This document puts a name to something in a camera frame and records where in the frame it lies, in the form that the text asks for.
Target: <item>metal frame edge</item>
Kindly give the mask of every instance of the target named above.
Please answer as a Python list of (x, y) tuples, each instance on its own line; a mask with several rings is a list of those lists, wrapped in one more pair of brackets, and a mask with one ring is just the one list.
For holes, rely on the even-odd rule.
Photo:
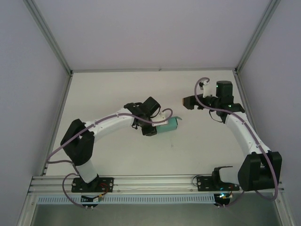
[(247, 47), (244, 50), (244, 53), (237, 65), (237, 72), (241, 72), (243, 67), (245, 66), (248, 58), (250, 57), (251, 53), (253, 52), (258, 40), (260, 39), (261, 35), (263, 34), (265, 28), (267, 27), (271, 17), (273, 16), (277, 6), (279, 5), (281, 0), (271, 0), (263, 13), (263, 16), (258, 23)]
[(18, 219), (17, 226), (30, 226), (35, 213), (36, 205), (38, 201), (37, 195), (26, 196), (21, 214)]
[(69, 90), (70, 90), (70, 86), (71, 86), (71, 82), (72, 82), (72, 76), (68, 77), (67, 78), (67, 81), (66, 81), (66, 84), (65, 84), (65, 87), (64, 87), (64, 92), (63, 92), (63, 96), (61, 98), (61, 101), (60, 101), (60, 105), (59, 105), (59, 110), (57, 112), (57, 115), (55, 117), (55, 123), (54, 123), (54, 126), (53, 128), (51, 129), (51, 139), (47, 145), (47, 152), (46, 152), (46, 155), (43, 159), (43, 166), (41, 167), (41, 170), (40, 170), (40, 175), (42, 176), (44, 173), (45, 173), (45, 167), (46, 167), (46, 158), (47, 156), (52, 152), (52, 149), (53, 149), (53, 146), (55, 144), (55, 138), (56, 138), (56, 135), (57, 135), (57, 132), (58, 132), (58, 128), (59, 128), (59, 125), (60, 125), (60, 122), (61, 122), (61, 118), (62, 118), (62, 115), (63, 115), (63, 110), (64, 110), (64, 107), (65, 107), (65, 104), (66, 104), (66, 101), (67, 101), (67, 97), (68, 97), (68, 93), (69, 93)]
[(52, 49), (53, 53), (55, 54), (58, 61), (63, 66), (64, 70), (67, 72), (69, 76), (72, 74), (72, 70), (70, 69), (66, 58), (64, 57), (61, 48), (57, 44), (49, 26), (47, 25), (43, 15), (41, 14), (37, 4), (34, 0), (23, 0), (24, 4), (26, 5), (28, 11), (32, 15), (34, 21), (38, 25), (40, 31), (42, 32), (43, 36), (45, 37), (46, 41), (48, 42), (50, 48)]
[(238, 92), (239, 92), (241, 101), (243, 103), (243, 107), (246, 111), (246, 115), (248, 117), (248, 120), (249, 120), (251, 126), (253, 127), (253, 129), (255, 130), (255, 132), (257, 133), (257, 128), (256, 128), (256, 125), (255, 125), (254, 120), (253, 120), (253, 114), (252, 114), (251, 109), (249, 107), (250, 106), (249, 101), (247, 99), (244, 86), (243, 86), (243, 84), (240, 80), (239, 73), (237, 73), (235, 70), (233, 70), (233, 75), (234, 75), (234, 79), (235, 79), (235, 82), (236, 82), (236, 85), (237, 85), (237, 88), (238, 88)]
[(176, 71), (232, 71), (233, 67), (200, 67), (200, 68), (129, 68), (129, 69), (95, 69), (73, 70), (73, 73), (105, 73), (105, 72), (176, 72)]
[(282, 225), (296, 226), (293, 213), (285, 192), (279, 193), (275, 203)]

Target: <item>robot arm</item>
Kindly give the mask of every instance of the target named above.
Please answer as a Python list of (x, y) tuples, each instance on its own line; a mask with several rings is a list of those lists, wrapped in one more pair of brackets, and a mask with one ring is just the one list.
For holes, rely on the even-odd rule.
[(205, 78), (205, 80), (199, 84), (201, 89), (204, 90), (204, 94), (195, 94), (194, 96), (184, 98), (183, 105), (189, 110), (193, 110), (195, 105), (201, 110), (204, 109), (204, 106), (211, 109), (226, 110), (217, 111), (216, 114), (220, 116), (222, 122), (231, 130), (246, 157), (242, 165), (215, 168), (212, 173), (212, 181), (214, 181), (215, 187), (217, 189), (223, 188), (224, 183), (232, 183), (240, 185), (244, 191), (274, 188), (271, 170), (262, 151), (258, 148), (255, 139), (257, 139), (262, 150), (271, 161), (277, 183), (280, 177), (281, 155), (278, 152), (270, 151), (250, 125), (241, 104), (233, 103), (232, 83), (230, 81), (218, 81), (216, 84), (216, 97), (213, 97), (212, 95), (208, 95), (208, 93), (205, 94), (208, 80), (208, 78)]
[[(100, 123), (96, 123), (99, 120), (87, 122), (82, 122), (80, 119), (74, 120), (63, 137), (61, 145), (70, 140), (71, 137), (76, 135), (78, 132), (90, 127), (87, 131), (83, 132), (80, 136), (63, 148), (72, 160), (83, 181), (86, 184), (89, 184), (98, 178), (98, 174), (94, 169), (91, 157), (94, 143), (105, 135), (125, 127), (133, 127), (137, 129), (139, 126), (142, 128), (142, 134), (144, 136), (156, 135), (162, 130), (160, 127), (165, 124), (169, 125), (168, 129), (165, 128), (164, 131), (171, 131), (177, 128), (176, 117), (153, 125), (143, 121), (151, 121), (152, 115), (157, 112), (157, 110), (160, 111), (160, 104), (152, 97), (149, 97), (144, 103), (126, 104), (116, 113), (103, 118), (104, 120)], [(159, 119), (161, 117), (163, 121), (166, 118), (165, 113), (158, 112), (157, 115)]]

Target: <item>wire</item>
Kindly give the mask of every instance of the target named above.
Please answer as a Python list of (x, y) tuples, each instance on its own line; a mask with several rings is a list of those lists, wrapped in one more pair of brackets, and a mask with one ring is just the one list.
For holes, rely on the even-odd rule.
[(192, 184), (193, 184), (194, 186), (196, 186), (196, 187), (197, 187), (198, 185), (196, 185), (196, 184), (193, 182), (193, 180), (194, 180), (196, 177), (199, 177), (199, 176), (200, 176), (200, 175), (196, 175), (196, 176), (194, 176), (193, 179), (192, 179)]
[(75, 167), (74, 163), (73, 163), (72, 161), (70, 161), (70, 160), (46, 161), (46, 163), (48, 163), (48, 164), (57, 164), (57, 163), (62, 163), (62, 162), (70, 163), (70, 164), (73, 166), (75, 172), (76, 172), (77, 174), (79, 174), (79, 171), (78, 171), (77, 168)]
[(213, 112), (212, 110), (209, 110), (209, 115), (210, 115), (210, 117), (212, 118), (212, 115), (211, 115), (211, 112)]
[(239, 197), (237, 197), (234, 201), (230, 202), (227, 206), (224, 206), (224, 205), (221, 205), (220, 203), (218, 202), (215, 202), (217, 205), (219, 206), (223, 206), (223, 207), (230, 207), (230, 206), (233, 206), (235, 203), (237, 203), (244, 195), (245, 191), (243, 191), (242, 193), (240, 193)]
[(67, 177), (71, 176), (71, 175), (75, 175), (75, 176), (78, 176), (79, 175), (79, 172), (77, 171), (76, 167), (74, 166), (73, 162), (70, 161), (70, 160), (59, 160), (59, 161), (49, 161), (49, 159), (55, 155), (57, 152), (59, 152), (61, 149), (63, 149), (64, 147), (66, 147), (70, 142), (72, 142), (74, 139), (76, 139), (79, 135), (81, 135), (82, 133), (86, 132), (87, 130), (89, 130), (90, 128), (94, 127), (95, 125), (105, 121), (105, 120), (108, 120), (108, 119), (111, 119), (111, 118), (115, 118), (115, 117), (120, 117), (120, 116), (131, 116), (133, 118), (136, 118), (138, 120), (141, 120), (143, 122), (146, 122), (146, 123), (149, 123), (149, 124), (158, 124), (158, 123), (162, 123), (162, 122), (165, 122), (165, 121), (168, 121), (172, 116), (173, 116), (173, 110), (171, 108), (166, 108), (164, 109), (162, 112), (164, 111), (167, 111), (169, 110), (170, 111), (170, 115), (164, 119), (164, 120), (161, 120), (161, 121), (148, 121), (148, 120), (145, 120), (145, 119), (142, 119), (138, 116), (135, 116), (133, 114), (129, 114), (129, 113), (120, 113), (119, 115), (109, 115), (107, 117), (104, 117), (98, 121), (95, 122), (95, 124), (92, 124), (86, 128), (84, 128), (82, 131), (78, 132), (77, 134), (75, 134), (73, 137), (71, 137), (69, 140), (67, 140), (63, 145), (61, 145), (60, 147), (58, 147), (57, 149), (55, 149), (47, 158), (46, 158), (46, 163), (48, 164), (55, 164), (55, 163), (61, 163), (61, 162), (67, 162), (67, 163), (71, 163), (75, 169), (75, 171), (77, 172), (77, 174), (75, 173), (69, 173), (64, 179), (63, 179), (63, 183), (62, 183), (62, 189), (63, 189), (63, 193), (65, 194), (65, 196), (67, 197), (67, 199), (72, 202), (74, 205), (78, 206), (78, 207), (81, 207), (81, 208), (86, 208), (86, 207), (83, 207), (82, 205), (76, 203), (75, 201), (73, 201), (67, 194), (67, 192), (65, 191), (65, 188), (64, 188), (64, 185), (65, 185), (65, 181), (67, 179)]
[(75, 173), (69, 173), (67, 176), (65, 176), (65, 178), (63, 179), (63, 183), (62, 183), (62, 189), (63, 189), (63, 193), (65, 194), (65, 196), (67, 197), (67, 199), (72, 202), (74, 205), (78, 206), (78, 207), (81, 207), (83, 209), (85, 209), (85, 207), (81, 204), (78, 204), (76, 203), (75, 201), (72, 200), (72, 198), (69, 197), (69, 195), (67, 194), (66, 190), (65, 190), (65, 181), (67, 179), (67, 177), (71, 176), (71, 175), (74, 175), (74, 176), (78, 176), (77, 174)]
[(173, 116), (173, 110), (171, 108), (166, 108), (164, 109), (162, 112), (164, 111), (170, 111), (170, 115), (164, 119), (164, 120), (161, 120), (161, 121), (148, 121), (148, 120), (145, 120), (143, 118), (140, 118), (136, 115), (133, 115), (133, 114), (129, 114), (129, 113), (120, 113), (119, 115), (116, 115), (116, 114), (113, 114), (113, 115), (109, 115), (107, 117), (104, 117), (98, 121), (95, 122), (95, 124), (91, 124), (90, 126), (84, 128), (82, 131), (78, 132), (77, 134), (75, 134), (73, 137), (71, 137), (69, 140), (67, 140), (63, 145), (61, 145), (60, 147), (58, 147), (57, 149), (55, 149), (46, 159), (46, 162), (48, 163), (49, 162), (49, 159), (55, 155), (58, 151), (62, 150), (64, 147), (66, 147), (70, 142), (72, 142), (74, 139), (76, 139), (79, 135), (81, 135), (82, 133), (86, 132), (87, 130), (89, 130), (90, 128), (94, 127), (95, 125), (105, 121), (105, 120), (108, 120), (108, 119), (112, 119), (112, 118), (115, 118), (115, 117), (120, 117), (120, 116), (131, 116), (133, 118), (136, 118), (138, 120), (141, 120), (145, 123), (148, 123), (148, 124), (159, 124), (159, 123), (163, 123), (165, 121), (168, 121), (172, 116)]
[(109, 191), (108, 186), (107, 186), (105, 183), (101, 183), (100, 186), (101, 186), (102, 188), (104, 188), (104, 186), (106, 186), (106, 191), (105, 191), (104, 193), (102, 193), (102, 195), (107, 194), (108, 191)]
[(231, 196), (233, 194), (233, 185), (230, 185), (230, 187), (231, 187), (231, 192), (230, 192), (229, 196)]
[(273, 165), (271, 163), (271, 161), (269, 160), (269, 157), (267, 156), (267, 154), (265, 153), (263, 147), (261, 146), (261, 144), (259, 143), (256, 135), (253, 133), (252, 129), (249, 127), (249, 125), (245, 122), (245, 120), (243, 118), (241, 118), (239, 115), (235, 114), (234, 112), (231, 112), (231, 111), (228, 111), (228, 110), (224, 110), (224, 109), (218, 109), (218, 108), (212, 108), (212, 107), (208, 107), (206, 106), (205, 104), (203, 104), (199, 98), (198, 98), (198, 93), (197, 93), (197, 88), (198, 88), (198, 84), (204, 80), (204, 79), (207, 79), (207, 81), (210, 81), (209, 78), (207, 77), (204, 77), (204, 78), (201, 78), (197, 81), (196, 85), (194, 86), (194, 96), (197, 100), (197, 102), (203, 106), (204, 108), (206, 109), (209, 109), (209, 110), (212, 110), (212, 111), (217, 111), (217, 112), (225, 112), (225, 113), (228, 113), (228, 114), (232, 114), (233, 116), (235, 116), (236, 118), (238, 118), (244, 125), (245, 127), (247, 128), (247, 130), (250, 132), (253, 140), (255, 141), (256, 145), (258, 146), (258, 148), (260, 149), (260, 151), (262, 152), (264, 158), (266, 159), (267, 163), (268, 163), (268, 166), (269, 166), (269, 169), (271, 171), (271, 174), (272, 174), (272, 177), (273, 177), (273, 180), (274, 180), (274, 186), (275, 186), (275, 194), (272, 198), (267, 198), (265, 197), (264, 195), (262, 195), (260, 192), (258, 191), (255, 191), (261, 198), (263, 199), (266, 199), (266, 200), (269, 200), (269, 201), (274, 201), (276, 200), (277, 196), (278, 196), (278, 182), (277, 182), (277, 178), (276, 178), (276, 174), (275, 174), (275, 171), (273, 169)]

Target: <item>gray wall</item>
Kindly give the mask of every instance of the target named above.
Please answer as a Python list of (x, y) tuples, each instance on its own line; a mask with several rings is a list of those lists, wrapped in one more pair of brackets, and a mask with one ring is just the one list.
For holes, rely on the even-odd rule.
[(283, 157), (282, 180), (301, 225), (301, 1), (280, 2), (241, 78), (263, 141)]
[(66, 75), (21, 0), (0, 7), (0, 225), (16, 225)]
[(36, 0), (70, 67), (232, 67), (270, 0)]

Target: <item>black bracket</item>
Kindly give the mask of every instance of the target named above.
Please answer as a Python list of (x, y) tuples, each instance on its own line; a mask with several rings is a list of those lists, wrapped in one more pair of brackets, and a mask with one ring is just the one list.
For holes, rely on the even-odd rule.
[[(91, 202), (91, 203), (94, 202), (92, 197), (88, 197), (88, 196), (84, 196), (84, 195), (81, 196), (80, 201), (81, 201), (81, 202)], [(93, 206), (93, 208), (94, 208), (94, 207), (96, 207), (98, 204), (93, 203), (93, 204), (82, 204), (82, 205), (83, 205), (84, 207), (86, 207), (86, 206), (87, 206), (87, 207), (92, 207), (92, 206)]]
[(207, 191), (219, 191), (219, 192), (230, 192), (239, 191), (239, 186), (232, 183), (219, 182), (218, 184), (214, 182), (212, 176), (198, 176), (197, 185), (199, 192)]
[(71, 192), (73, 193), (111, 193), (113, 192), (114, 178), (97, 177), (90, 183), (82, 178), (74, 178)]
[(222, 205), (228, 205), (230, 203), (230, 198), (228, 197), (230, 194), (224, 194), (223, 197), (221, 197), (221, 194), (214, 194), (214, 200), (215, 200), (215, 206), (222, 206)]
[[(268, 151), (267, 156), (272, 163), (279, 183), (282, 157), (279, 152)], [(275, 188), (271, 170), (263, 154), (248, 154), (238, 171), (238, 181), (246, 192)]]

